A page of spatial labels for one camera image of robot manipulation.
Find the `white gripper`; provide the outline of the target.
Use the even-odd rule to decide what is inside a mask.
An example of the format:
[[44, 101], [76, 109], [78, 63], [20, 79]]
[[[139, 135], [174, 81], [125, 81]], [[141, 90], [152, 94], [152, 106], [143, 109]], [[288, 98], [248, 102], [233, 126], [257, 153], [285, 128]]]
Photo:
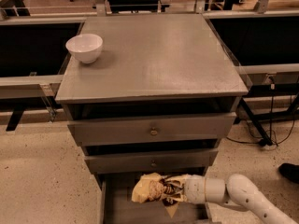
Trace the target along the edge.
[[200, 175], [190, 175], [184, 184], [184, 195], [188, 203], [205, 203], [205, 179]]

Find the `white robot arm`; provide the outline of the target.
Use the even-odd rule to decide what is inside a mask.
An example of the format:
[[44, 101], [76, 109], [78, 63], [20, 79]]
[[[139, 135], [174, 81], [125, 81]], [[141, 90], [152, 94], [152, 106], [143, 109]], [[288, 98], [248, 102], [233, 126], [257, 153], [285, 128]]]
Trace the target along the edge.
[[190, 175], [184, 184], [189, 203], [216, 203], [233, 210], [249, 210], [263, 224], [298, 224], [274, 206], [246, 176], [231, 175], [227, 181]]

